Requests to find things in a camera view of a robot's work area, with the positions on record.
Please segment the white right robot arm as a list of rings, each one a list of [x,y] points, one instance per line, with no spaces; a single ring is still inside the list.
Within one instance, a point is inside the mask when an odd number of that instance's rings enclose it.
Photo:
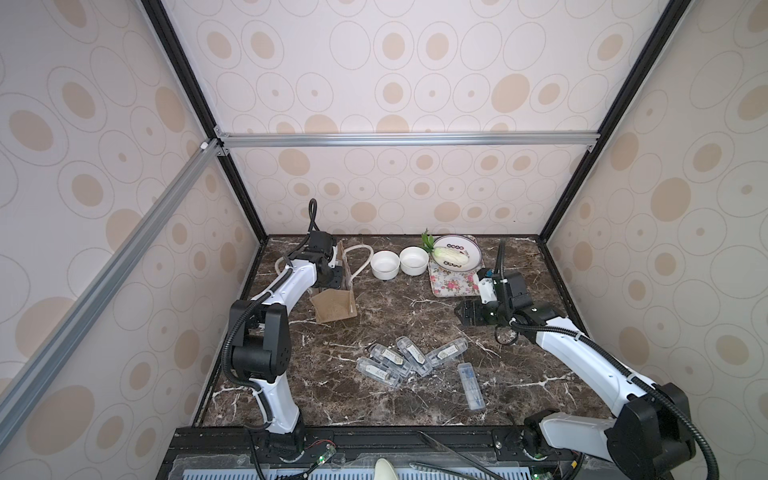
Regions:
[[[553,409],[527,417],[521,442],[529,457],[574,450],[612,462],[629,479],[667,479],[702,455],[707,478],[719,478],[713,449],[691,420],[688,397],[679,387],[636,372],[549,303],[534,302],[519,272],[483,268],[472,279],[479,297],[457,307],[460,319],[508,327],[527,338],[569,367],[611,412],[608,419]]]

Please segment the clear compass case right angled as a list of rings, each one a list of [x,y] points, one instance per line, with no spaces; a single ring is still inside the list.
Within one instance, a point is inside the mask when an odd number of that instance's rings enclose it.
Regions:
[[[461,357],[467,349],[467,340],[458,338],[430,351],[427,354],[427,359],[433,368],[439,368]]]

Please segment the clear compass case blue front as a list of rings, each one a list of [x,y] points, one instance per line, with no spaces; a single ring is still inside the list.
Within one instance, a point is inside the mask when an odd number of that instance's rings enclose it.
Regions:
[[[477,375],[471,363],[460,363],[457,367],[465,398],[470,411],[479,411],[486,408]]]

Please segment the floral cloth mat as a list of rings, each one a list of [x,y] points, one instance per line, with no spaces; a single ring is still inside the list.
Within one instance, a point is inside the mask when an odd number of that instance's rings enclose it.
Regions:
[[[478,296],[475,272],[452,272],[431,261],[428,264],[432,293],[439,298]]]

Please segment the white radish with leaves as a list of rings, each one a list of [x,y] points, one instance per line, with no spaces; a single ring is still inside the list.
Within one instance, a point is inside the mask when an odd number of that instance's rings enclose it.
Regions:
[[[428,230],[421,234],[423,248],[438,265],[452,271],[463,271],[470,263],[470,256],[461,243],[457,244],[455,235],[435,238]]]

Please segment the patterned ceramic plate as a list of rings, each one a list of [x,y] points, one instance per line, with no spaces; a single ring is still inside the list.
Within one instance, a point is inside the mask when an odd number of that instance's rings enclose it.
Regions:
[[[432,242],[432,260],[451,272],[470,272],[482,264],[482,251],[475,240],[462,235],[444,235]]]

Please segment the white bowl left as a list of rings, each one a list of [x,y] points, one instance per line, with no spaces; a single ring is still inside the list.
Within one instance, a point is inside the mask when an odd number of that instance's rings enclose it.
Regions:
[[[400,271],[399,255],[392,251],[378,251],[371,257],[370,267],[377,279],[392,280]]]

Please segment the white bowl right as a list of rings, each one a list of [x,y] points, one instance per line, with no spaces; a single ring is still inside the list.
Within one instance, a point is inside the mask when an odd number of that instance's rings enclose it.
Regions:
[[[426,272],[429,254],[421,247],[410,246],[399,254],[400,269],[408,276],[419,276]]]

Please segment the silver aluminium rail back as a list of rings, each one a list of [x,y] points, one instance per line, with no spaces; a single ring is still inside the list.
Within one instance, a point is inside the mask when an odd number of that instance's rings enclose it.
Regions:
[[[594,145],[597,131],[225,134],[232,148]]]

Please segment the silver aluminium rail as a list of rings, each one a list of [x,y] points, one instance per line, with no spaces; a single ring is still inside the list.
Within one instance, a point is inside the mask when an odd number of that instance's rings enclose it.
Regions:
[[[211,138],[190,158],[3,394],[2,448],[16,435],[222,145],[221,140]]]
[[[594,145],[597,131],[225,134],[232,148]]]

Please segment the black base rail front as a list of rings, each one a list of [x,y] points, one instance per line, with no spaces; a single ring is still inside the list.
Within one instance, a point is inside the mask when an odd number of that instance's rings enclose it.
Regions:
[[[314,479],[370,479],[380,458],[401,479],[619,479],[611,463],[555,450],[535,460],[515,426],[306,427],[278,436],[245,427],[177,430],[160,479],[280,479],[306,470]]]

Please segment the black corner frame post left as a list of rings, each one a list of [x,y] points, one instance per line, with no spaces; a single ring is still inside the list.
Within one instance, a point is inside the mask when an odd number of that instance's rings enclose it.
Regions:
[[[165,51],[203,132],[208,139],[221,140],[222,136],[217,131],[218,124],[163,2],[142,0],[140,4],[147,14],[151,27]],[[224,152],[218,156],[218,160],[257,240],[260,243],[265,243],[268,240],[268,234],[256,212],[243,178],[231,154]]]

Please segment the black corner frame post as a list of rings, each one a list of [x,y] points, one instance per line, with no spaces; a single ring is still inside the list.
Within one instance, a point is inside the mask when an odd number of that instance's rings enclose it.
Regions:
[[[203,132],[208,139],[221,140],[222,136],[217,131],[218,124],[163,2],[142,0],[140,4],[147,14],[151,27],[165,51]],[[265,243],[268,240],[268,234],[256,212],[243,178],[231,154],[224,152],[218,156],[218,160],[257,240],[260,243]]]
[[[573,203],[577,193],[587,180],[602,151],[607,146],[613,133],[619,126],[622,118],[635,100],[639,90],[648,78],[651,70],[658,62],[664,48],[672,38],[676,28],[689,10],[693,1],[673,0],[666,4],[659,20],[646,42],[643,44],[639,55],[632,65],[629,74],[618,90],[618,94],[611,104],[608,112],[600,124],[597,132],[598,139],[593,147],[587,150],[577,165],[577,168],[569,180],[565,190],[560,196],[552,214],[539,234],[539,240],[546,244],[555,233],[567,210]]]

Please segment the black corner frame post right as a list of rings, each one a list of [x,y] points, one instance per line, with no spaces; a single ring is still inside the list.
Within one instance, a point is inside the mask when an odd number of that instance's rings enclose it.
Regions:
[[[587,150],[577,165],[577,168],[569,180],[565,190],[560,196],[552,214],[539,234],[539,240],[546,244],[555,233],[567,210],[573,203],[577,193],[587,180],[602,151],[607,146],[613,133],[619,126],[622,118],[635,100],[639,90],[648,78],[651,70],[658,62],[664,48],[672,38],[676,28],[689,10],[693,1],[673,0],[666,4],[659,20],[646,42],[643,44],[639,55],[632,65],[629,74],[618,90],[618,94],[611,104],[608,112],[600,124],[597,132],[598,139],[593,147]]]

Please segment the silver aluminium rail left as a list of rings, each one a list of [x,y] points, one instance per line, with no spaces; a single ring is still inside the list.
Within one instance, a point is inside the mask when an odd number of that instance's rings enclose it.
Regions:
[[[2,448],[16,435],[222,145],[221,140],[211,138],[190,158],[3,394]]]

